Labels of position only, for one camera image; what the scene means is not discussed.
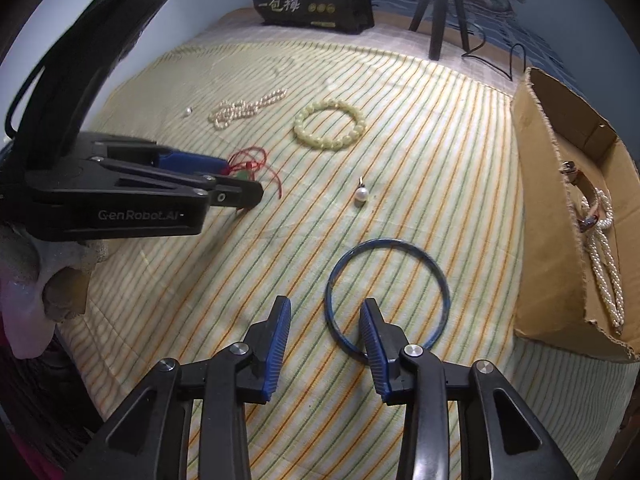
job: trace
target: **bangle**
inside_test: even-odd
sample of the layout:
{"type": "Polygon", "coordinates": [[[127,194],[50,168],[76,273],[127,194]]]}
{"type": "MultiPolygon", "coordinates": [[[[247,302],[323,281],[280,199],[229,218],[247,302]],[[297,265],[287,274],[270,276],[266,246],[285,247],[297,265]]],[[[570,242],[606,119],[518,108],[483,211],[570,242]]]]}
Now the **bangle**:
{"type": "Polygon", "coordinates": [[[440,294],[442,296],[442,310],[440,311],[440,320],[437,327],[429,335],[427,341],[422,345],[425,350],[430,350],[440,338],[442,332],[444,332],[447,320],[449,319],[449,311],[451,310],[451,295],[449,293],[447,279],[438,264],[425,251],[409,242],[396,240],[394,238],[374,238],[373,240],[367,240],[366,242],[355,246],[351,251],[345,253],[340,260],[338,260],[338,263],[335,264],[334,269],[329,275],[329,280],[326,282],[326,287],[324,288],[324,318],[326,319],[326,323],[329,327],[329,332],[331,332],[331,335],[334,337],[340,348],[342,348],[348,355],[363,362],[364,364],[368,364],[369,362],[367,355],[346,338],[340,328],[338,328],[338,324],[335,322],[332,294],[334,291],[334,283],[337,281],[340,273],[355,256],[366,251],[379,248],[400,249],[401,251],[414,256],[424,263],[436,278],[436,282],[440,287],[440,294]]]}
{"type": "Polygon", "coordinates": [[[367,123],[364,120],[364,115],[355,106],[352,106],[345,101],[338,101],[336,99],[327,99],[319,103],[311,103],[302,108],[295,117],[293,123],[293,133],[295,136],[303,142],[308,144],[312,148],[317,150],[341,150],[350,146],[354,142],[360,140],[367,130],[367,123]],[[309,135],[305,131],[304,121],[309,115],[319,112],[320,110],[342,110],[347,112],[355,121],[355,126],[350,133],[338,138],[338,139],[325,139],[318,136],[309,135]]]}

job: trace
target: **blue wall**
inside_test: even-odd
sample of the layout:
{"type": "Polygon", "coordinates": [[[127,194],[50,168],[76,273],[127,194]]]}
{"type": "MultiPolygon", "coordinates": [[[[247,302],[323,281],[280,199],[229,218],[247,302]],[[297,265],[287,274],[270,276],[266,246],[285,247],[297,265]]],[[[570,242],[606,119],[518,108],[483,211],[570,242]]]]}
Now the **blue wall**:
{"type": "Polygon", "coordinates": [[[640,54],[604,0],[514,2],[518,21],[539,34],[640,160],[640,54]]]}

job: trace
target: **striped bedsheet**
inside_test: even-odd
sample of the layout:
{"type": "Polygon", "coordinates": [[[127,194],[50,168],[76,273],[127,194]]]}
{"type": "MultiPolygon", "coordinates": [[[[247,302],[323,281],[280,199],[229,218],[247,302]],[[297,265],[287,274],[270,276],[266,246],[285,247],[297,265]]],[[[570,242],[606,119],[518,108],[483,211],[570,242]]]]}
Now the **striped bedsheet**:
{"type": "MultiPolygon", "coordinates": [[[[62,333],[88,391],[107,416],[158,359],[206,359],[265,319],[277,294],[293,307],[278,389],[247,406],[252,475],[268,479],[392,479],[403,407],[387,407],[367,368],[334,343],[322,294],[339,257],[376,237],[429,251],[452,290],[434,352],[469,365],[496,363],[539,415],[582,480],[593,479],[623,415],[637,365],[619,365],[517,340],[514,301],[522,260],[523,201],[510,97],[445,66],[375,48],[313,41],[185,46],[116,90],[94,129],[229,156],[257,145],[282,179],[265,174],[251,211],[213,208],[201,235],[127,240],[100,264],[84,316],[62,333]],[[221,132],[207,122],[223,100],[286,99],[221,132]],[[364,137],[341,152],[296,142],[292,118],[334,97],[363,110],[364,137]],[[192,107],[187,117],[183,111],[192,107]],[[353,206],[362,176],[366,207],[353,206]]],[[[321,112],[310,130],[350,127],[321,112]]],[[[360,303],[422,342],[438,319],[437,284],[409,256],[357,257],[334,291],[337,320],[356,338],[360,303]]],[[[452,478],[460,475],[458,416],[449,410],[452,478]]],[[[197,476],[200,406],[189,448],[197,476]]]]}

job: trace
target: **blue bangle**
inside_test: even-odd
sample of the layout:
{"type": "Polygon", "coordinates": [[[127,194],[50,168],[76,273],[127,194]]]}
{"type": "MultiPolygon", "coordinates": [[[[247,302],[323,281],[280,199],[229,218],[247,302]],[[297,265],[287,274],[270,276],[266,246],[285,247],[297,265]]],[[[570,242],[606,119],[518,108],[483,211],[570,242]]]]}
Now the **blue bangle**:
{"type": "Polygon", "coordinates": [[[324,290],[324,317],[327,325],[329,326],[329,330],[338,345],[340,345],[341,348],[351,357],[364,362],[364,364],[368,364],[367,355],[345,337],[335,322],[332,291],[334,290],[334,284],[340,276],[340,273],[354,256],[358,256],[359,254],[372,249],[380,248],[400,249],[415,256],[429,267],[429,270],[436,277],[438,286],[440,287],[440,293],[442,295],[442,312],[440,313],[440,322],[438,323],[438,326],[433,333],[431,333],[424,345],[422,345],[424,349],[430,350],[440,338],[442,332],[444,332],[444,327],[447,325],[449,311],[451,310],[451,296],[449,293],[449,285],[447,285],[447,279],[438,264],[425,251],[413,244],[410,244],[409,242],[396,240],[394,238],[375,238],[355,246],[351,251],[345,253],[340,260],[338,260],[338,263],[335,264],[334,270],[332,270],[329,275],[329,280],[327,281],[326,288],[324,290]]]}

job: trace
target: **tripod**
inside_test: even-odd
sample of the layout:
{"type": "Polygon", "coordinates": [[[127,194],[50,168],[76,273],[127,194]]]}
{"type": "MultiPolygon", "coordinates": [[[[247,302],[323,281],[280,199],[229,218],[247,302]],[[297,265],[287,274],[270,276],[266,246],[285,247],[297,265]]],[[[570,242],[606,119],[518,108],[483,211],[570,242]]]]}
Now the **tripod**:
{"type": "MultiPolygon", "coordinates": [[[[411,21],[409,30],[416,32],[422,21],[427,6],[431,0],[418,0],[415,9],[414,18],[411,21]]],[[[465,7],[462,0],[453,0],[456,5],[456,14],[458,15],[458,25],[460,27],[460,38],[462,39],[462,49],[469,52],[469,33],[466,26],[465,7]]],[[[431,25],[431,43],[429,45],[429,59],[437,61],[440,59],[440,51],[442,50],[442,41],[444,38],[444,28],[447,21],[447,8],[449,0],[433,0],[433,19],[431,25]]]]}

